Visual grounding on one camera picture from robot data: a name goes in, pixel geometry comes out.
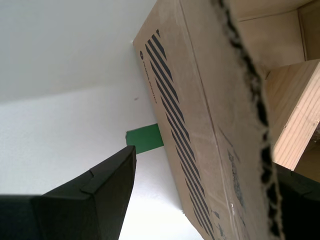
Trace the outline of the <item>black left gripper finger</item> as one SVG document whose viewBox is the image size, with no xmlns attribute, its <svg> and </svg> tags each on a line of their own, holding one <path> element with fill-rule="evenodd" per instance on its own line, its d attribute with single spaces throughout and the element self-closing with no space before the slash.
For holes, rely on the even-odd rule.
<svg viewBox="0 0 320 240">
<path fill-rule="evenodd" d="M 320 183 L 276 164 L 287 240 L 320 240 Z"/>
<path fill-rule="evenodd" d="M 2 195 L 1 239 L 117 240 L 136 164 L 136 148 L 129 145 L 43 195 Z"/>
</svg>

